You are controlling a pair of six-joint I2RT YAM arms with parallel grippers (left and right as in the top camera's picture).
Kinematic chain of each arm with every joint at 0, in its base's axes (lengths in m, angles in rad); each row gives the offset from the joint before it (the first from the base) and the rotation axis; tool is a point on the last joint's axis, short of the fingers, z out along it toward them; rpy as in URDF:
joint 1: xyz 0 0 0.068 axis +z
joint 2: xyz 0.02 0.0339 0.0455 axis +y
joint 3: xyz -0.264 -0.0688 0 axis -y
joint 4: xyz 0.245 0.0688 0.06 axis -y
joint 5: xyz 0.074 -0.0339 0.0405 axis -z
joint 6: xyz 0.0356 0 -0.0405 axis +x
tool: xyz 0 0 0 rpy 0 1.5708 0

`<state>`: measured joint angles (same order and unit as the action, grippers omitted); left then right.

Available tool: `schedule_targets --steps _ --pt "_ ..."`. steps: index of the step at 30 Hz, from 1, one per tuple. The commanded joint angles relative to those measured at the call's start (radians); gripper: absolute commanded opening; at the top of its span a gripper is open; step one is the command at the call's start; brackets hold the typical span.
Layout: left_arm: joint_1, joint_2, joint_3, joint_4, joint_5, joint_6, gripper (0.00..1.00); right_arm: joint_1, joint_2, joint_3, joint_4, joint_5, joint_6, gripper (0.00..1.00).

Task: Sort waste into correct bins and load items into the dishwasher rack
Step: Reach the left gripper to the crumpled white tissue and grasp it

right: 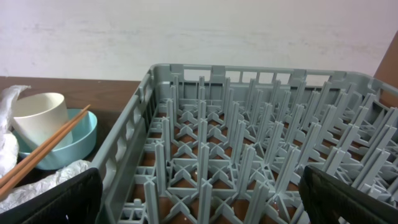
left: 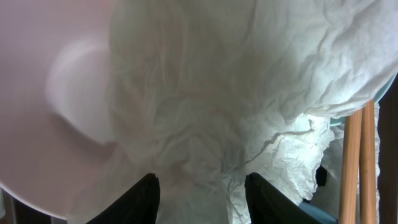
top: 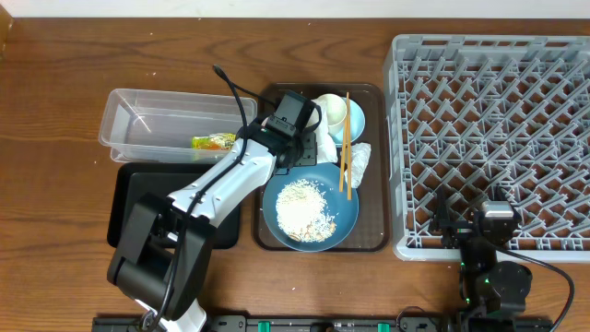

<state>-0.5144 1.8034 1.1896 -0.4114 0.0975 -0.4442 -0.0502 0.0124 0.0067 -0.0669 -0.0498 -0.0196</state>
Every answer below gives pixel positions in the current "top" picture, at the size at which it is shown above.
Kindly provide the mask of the dark blue plate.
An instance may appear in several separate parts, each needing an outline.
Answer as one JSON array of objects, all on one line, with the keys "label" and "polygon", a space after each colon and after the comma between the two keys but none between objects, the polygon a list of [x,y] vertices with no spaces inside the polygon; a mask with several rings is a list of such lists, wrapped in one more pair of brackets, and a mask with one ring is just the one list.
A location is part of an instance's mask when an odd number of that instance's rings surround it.
[{"label": "dark blue plate", "polygon": [[[317,181],[323,191],[331,215],[335,215],[336,231],[327,240],[321,243],[299,243],[291,240],[277,224],[276,202],[278,193],[286,184],[299,179]],[[341,243],[356,225],[359,216],[359,196],[352,192],[351,200],[347,193],[339,192],[339,169],[330,163],[319,164],[312,167],[295,168],[284,175],[273,177],[265,187],[262,195],[262,213],[266,226],[280,243],[288,248],[301,252],[321,252],[332,249]]]}]

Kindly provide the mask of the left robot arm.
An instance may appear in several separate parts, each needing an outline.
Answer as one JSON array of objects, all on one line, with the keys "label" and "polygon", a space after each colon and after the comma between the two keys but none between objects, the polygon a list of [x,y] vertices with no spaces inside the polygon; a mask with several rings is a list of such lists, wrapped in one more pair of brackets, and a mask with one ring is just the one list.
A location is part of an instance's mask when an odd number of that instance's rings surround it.
[{"label": "left robot arm", "polygon": [[146,193],[109,225],[115,252],[107,280],[146,308],[136,331],[199,331],[207,315],[197,302],[218,227],[279,169],[311,166],[314,131],[324,120],[315,102],[287,91],[266,119],[244,121],[226,156],[166,196]]}]

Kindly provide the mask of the green yellow snack wrapper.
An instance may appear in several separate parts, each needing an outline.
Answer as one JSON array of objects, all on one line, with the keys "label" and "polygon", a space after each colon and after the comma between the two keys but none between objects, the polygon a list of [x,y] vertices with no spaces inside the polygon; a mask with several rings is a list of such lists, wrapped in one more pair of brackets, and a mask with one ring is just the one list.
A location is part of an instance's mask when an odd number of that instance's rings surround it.
[{"label": "green yellow snack wrapper", "polygon": [[191,148],[202,150],[228,150],[236,140],[236,135],[231,133],[217,133],[208,136],[193,136]]}]

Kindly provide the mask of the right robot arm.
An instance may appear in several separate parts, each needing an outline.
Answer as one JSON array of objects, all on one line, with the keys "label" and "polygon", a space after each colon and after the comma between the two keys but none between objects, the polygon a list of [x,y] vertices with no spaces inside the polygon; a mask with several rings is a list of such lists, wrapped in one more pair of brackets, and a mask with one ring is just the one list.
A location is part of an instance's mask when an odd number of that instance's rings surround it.
[{"label": "right robot arm", "polygon": [[497,253],[513,238],[522,220],[496,187],[492,199],[480,203],[468,220],[451,215],[445,190],[436,191],[436,209],[429,229],[442,234],[445,248],[459,250],[459,293],[466,308],[446,318],[442,331],[514,331],[515,317],[525,311],[532,272]]}]

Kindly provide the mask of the white napkin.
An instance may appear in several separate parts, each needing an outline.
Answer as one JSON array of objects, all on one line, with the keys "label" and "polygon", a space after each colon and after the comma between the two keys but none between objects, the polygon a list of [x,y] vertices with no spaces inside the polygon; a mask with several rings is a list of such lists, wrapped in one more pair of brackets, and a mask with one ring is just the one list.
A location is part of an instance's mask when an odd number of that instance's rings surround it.
[{"label": "white napkin", "polygon": [[314,99],[313,102],[321,109],[322,120],[319,126],[314,130],[317,142],[317,158],[316,162],[320,163],[336,163],[336,144],[328,131],[327,118],[327,103],[321,98]]}]

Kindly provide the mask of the clear plastic wrap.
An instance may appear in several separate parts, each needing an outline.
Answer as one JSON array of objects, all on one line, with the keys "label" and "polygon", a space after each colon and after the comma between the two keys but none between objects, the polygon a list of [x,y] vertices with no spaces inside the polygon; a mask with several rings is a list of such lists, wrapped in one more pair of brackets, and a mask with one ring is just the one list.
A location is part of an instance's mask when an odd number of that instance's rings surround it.
[{"label": "clear plastic wrap", "polygon": [[363,175],[368,167],[372,146],[369,143],[358,143],[351,147],[351,187],[360,186]]}]

